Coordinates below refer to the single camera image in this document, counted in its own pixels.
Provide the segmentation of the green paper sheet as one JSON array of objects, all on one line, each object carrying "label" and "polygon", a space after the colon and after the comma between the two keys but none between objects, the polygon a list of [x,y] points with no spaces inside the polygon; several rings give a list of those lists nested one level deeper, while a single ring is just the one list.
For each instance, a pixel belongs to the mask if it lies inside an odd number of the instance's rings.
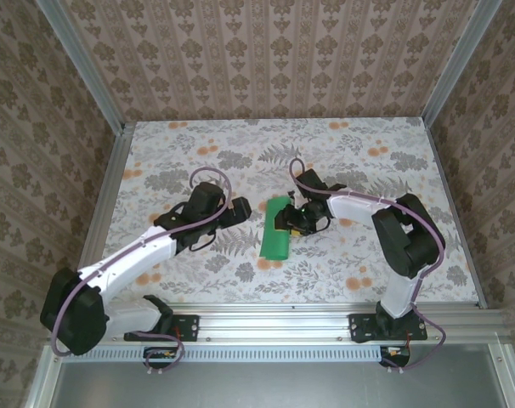
[{"label": "green paper sheet", "polygon": [[289,196],[277,196],[267,201],[263,239],[259,256],[269,261],[285,261],[289,255],[291,233],[274,229],[274,217],[289,203]]}]

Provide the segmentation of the floral patterned table cover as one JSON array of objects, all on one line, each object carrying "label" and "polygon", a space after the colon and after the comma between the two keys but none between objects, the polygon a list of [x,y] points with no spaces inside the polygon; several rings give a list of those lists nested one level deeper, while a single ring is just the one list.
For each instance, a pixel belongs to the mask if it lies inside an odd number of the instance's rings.
[{"label": "floral patterned table cover", "polygon": [[328,185],[372,196],[416,195],[445,238],[441,267],[425,278],[420,303],[476,303],[478,295],[424,124],[417,117],[141,122],[116,198],[104,253],[141,235],[190,195],[189,178],[225,173],[250,202],[248,221],[218,232],[197,252],[158,263],[118,293],[169,303],[377,302],[390,269],[372,228],[346,218],[292,238],[285,261],[259,256],[267,201],[294,189],[294,158]]}]

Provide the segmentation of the aluminium mounting beam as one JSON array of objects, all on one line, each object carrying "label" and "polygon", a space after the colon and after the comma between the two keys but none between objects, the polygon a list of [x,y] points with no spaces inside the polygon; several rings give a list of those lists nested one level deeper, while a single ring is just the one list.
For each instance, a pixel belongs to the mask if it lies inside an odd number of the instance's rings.
[{"label": "aluminium mounting beam", "polygon": [[[199,315],[199,343],[350,343],[348,317],[372,313],[374,303],[173,303],[173,311]],[[446,332],[447,344],[507,343],[501,312],[474,303],[419,303],[418,310]]]}]

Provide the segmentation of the small black controller board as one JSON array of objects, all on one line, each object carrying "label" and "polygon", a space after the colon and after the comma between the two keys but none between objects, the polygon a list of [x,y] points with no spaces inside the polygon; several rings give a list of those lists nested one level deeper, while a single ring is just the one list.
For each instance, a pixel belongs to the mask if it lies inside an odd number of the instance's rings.
[{"label": "small black controller board", "polygon": [[151,370],[166,370],[180,355],[178,346],[147,347],[143,350],[144,365]]},{"label": "small black controller board", "polygon": [[382,346],[380,347],[381,360],[379,364],[386,368],[404,368],[410,361],[410,348],[408,346]]}]

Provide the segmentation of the aluminium table side rail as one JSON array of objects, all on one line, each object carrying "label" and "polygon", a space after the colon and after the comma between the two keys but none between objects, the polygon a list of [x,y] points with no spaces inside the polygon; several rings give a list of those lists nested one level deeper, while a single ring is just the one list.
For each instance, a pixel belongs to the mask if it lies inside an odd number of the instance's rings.
[{"label": "aluminium table side rail", "polygon": [[115,138],[78,268],[102,258],[135,127],[135,122],[126,123],[122,133]]},{"label": "aluminium table side rail", "polygon": [[437,147],[436,147],[436,145],[434,143],[434,140],[433,140],[432,132],[430,130],[430,127],[425,122],[423,122],[423,124],[424,124],[424,128],[426,130],[426,133],[427,133],[428,142],[429,142],[429,144],[431,146],[431,149],[432,149],[432,152],[433,152],[433,157],[435,159],[435,162],[436,162],[438,170],[439,170],[439,175],[440,175],[440,178],[442,180],[442,184],[444,186],[444,191],[445,191],[445,194],[446,194],[448,202],[449,202],[450,210],[452,212],[452,217],[453,217],[456,229],[458,231],[458,235],[459,235],[459,238],[460,238],[460,241],[461,241],[461,245],[463,247],[463,253],[464,253],[465,259],[467,261],[467,266],[468,266],[469,272],[471,274],[471,277],[472,277],[472,280],[473,280],[473,284],[475,286],[475,291],[476,291],[476,293],[478,295],[477,305],[481,309],[488,309],[489,305],[488,305],[488,303],[486,301],[486,298],[485,298],[485,295],[484,295],[484,291],[483,291],[482,285],[481,285],[479,277],[478,277],[477,270],[475,269],[473,258],[472,258],[472,255],[470,253],[469,246],[467,244],[467,239],[465,237],[465,234],[464,234],[464,231],[463,231],[463,228],[462,228],[462,225],[461,225],[461,221],[459,219],[458,212],[456,210],[456,204],[455,204],[455,201],[454,201],[453,196],[452,196],[451,191],[450,191],[450,187],[449,187],[449,184],[448,184],[448,179],[446,178],[444,167],[443,167],[443,165],[441,163]]}]

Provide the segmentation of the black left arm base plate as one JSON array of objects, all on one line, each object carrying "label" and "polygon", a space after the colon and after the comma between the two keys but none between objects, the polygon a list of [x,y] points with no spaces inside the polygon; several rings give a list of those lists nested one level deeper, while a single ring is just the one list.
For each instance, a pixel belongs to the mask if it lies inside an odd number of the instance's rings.
[{"label": "black left arm base plate", "polygon": [[182,342],[196,342],[199,333],[200,316],[197,314],[172,314],[161,317],[147,334],[161,334],[176,337]]}]

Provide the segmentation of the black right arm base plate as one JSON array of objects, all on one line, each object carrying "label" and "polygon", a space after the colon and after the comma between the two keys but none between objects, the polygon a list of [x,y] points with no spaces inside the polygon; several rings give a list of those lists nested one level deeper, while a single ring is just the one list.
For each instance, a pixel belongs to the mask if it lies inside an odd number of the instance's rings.
[{"label": "black right arm base plate", "polygon": [[413,312],[393,319],[388,314],[351,314],[348,317],[350,337],[353,342],[427,340],[427,328]]}]

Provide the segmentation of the aluminium frame post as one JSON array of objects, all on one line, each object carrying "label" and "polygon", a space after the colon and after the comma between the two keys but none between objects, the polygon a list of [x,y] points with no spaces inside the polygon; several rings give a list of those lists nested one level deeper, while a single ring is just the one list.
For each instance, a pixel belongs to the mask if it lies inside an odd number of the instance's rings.
[{"label": "aluminium frame post", "polygon": [[106,81],[93,62],[92,55],[86,50],[84,42],[71,22],[60,0],[37,0],[37,5],[52,26],[64,50],[80,74],[88,91],[108,122],[115,136],[121,136],[125,125],[123,115],[111,96]]},{"label": "aluminium frame post", "polygon": [[468,67],[469,60],[484,37],[484,33],[494,19],[501,3],[502,0],[478,0],[473,15],[467,22],[466,28],[423,109],[422,120],[426,128],[430,129],[438,118],[462,72]]}]

